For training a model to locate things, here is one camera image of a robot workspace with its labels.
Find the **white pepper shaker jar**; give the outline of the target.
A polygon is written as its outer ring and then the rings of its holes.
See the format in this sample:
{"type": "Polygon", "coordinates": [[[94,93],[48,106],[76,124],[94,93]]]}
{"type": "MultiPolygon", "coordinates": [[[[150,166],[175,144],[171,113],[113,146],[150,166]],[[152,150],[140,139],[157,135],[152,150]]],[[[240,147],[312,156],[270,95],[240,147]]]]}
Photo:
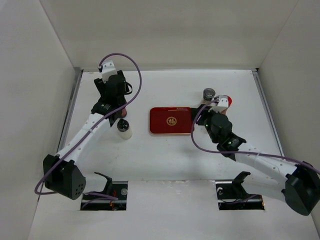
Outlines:
{"type": "Polygon", "coordinates": [[[202,102],[206,104],[212,101],[215,95],[216,95],[216,92],[213,88],[205,88],[202,92],[202,102]]]}

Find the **tall dark vinegar bottle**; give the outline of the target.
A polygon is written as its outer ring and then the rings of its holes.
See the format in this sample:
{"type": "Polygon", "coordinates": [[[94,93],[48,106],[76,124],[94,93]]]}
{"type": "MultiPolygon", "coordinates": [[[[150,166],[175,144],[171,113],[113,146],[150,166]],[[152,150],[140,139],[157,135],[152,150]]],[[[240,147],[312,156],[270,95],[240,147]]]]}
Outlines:
{"type": "Polygon", "coordinates": [[[118,111],[118,118],[124,119],[127,116],[128,112],[127,109],[124,107],[118,111]]]}

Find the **white salt shaker jar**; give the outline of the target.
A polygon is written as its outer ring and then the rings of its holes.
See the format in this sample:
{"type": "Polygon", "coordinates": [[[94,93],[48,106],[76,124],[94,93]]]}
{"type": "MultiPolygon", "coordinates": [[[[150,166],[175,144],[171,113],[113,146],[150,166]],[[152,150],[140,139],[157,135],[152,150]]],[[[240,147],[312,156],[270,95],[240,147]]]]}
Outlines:
{"type": "Polygon", "coordinates": [[[118,130],[119,136],[124,140],[130,139],[133,135],[131,126],[129,122],[125,119],[120,119],[118,121],[117,130],[118,130]]]}

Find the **red lacquer tray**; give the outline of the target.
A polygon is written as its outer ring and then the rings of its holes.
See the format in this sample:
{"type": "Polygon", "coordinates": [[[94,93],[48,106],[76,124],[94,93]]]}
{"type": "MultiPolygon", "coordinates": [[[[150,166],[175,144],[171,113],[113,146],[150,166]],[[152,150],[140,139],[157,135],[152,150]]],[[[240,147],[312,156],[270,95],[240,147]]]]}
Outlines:
{"type": "Polygon", "coordinates": [[[149,111],[149,131],[154,135],[187,135],[192,128],[190,107],[153,107],[149,111]]]}

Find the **red lid chili sauce jar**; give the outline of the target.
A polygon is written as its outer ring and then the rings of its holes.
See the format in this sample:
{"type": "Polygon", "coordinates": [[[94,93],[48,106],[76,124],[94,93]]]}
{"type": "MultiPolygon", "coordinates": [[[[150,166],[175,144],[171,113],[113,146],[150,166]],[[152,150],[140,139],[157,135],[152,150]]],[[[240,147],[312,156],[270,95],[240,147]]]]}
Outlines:
{"type": "Polygon", "coordinates": [[[228,95],[220,95],[219,106],[222,107],[222,110],[227,110],[232,104],[232,98],[228,95]]]}

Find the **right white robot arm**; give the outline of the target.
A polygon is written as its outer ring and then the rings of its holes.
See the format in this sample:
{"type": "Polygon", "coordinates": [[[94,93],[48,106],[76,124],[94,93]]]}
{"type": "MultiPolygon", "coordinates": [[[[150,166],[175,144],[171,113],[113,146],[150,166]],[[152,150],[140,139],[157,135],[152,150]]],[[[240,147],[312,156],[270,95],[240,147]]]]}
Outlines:
{"type": "Polygon", "coordinates": [[[232,132],[228,117],[201,104],[191,109],[191,128],[203,126],[215,154],[236,163],[248,165],[269,176],[276,185],[257,182],[252,187],[258,193],[285,202],[296,213],[308,216],[320,200],[320,171],[306,161],[287,156],[264,153],[254,148],[244,138],[232,132]]]}

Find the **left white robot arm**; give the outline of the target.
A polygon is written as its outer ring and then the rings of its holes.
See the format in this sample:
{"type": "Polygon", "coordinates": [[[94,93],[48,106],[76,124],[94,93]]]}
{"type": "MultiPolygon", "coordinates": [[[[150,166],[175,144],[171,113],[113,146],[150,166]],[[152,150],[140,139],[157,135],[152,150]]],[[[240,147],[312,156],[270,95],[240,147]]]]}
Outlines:
{"type": "Polygon", "coordinates": [[[56,154],[48,154],[43,164],[44,186],[47,194],[60,194],[76,200],[82,193],[88,193],[87,178],[78,164],[85,153],[95,145],[101,135],[117,120],[126,117],[128,101],[126,96],[133,91],[122,70],[109,70],[94,80],[100,97],[93,105],[84,125],[73,139],[56,154]]]}

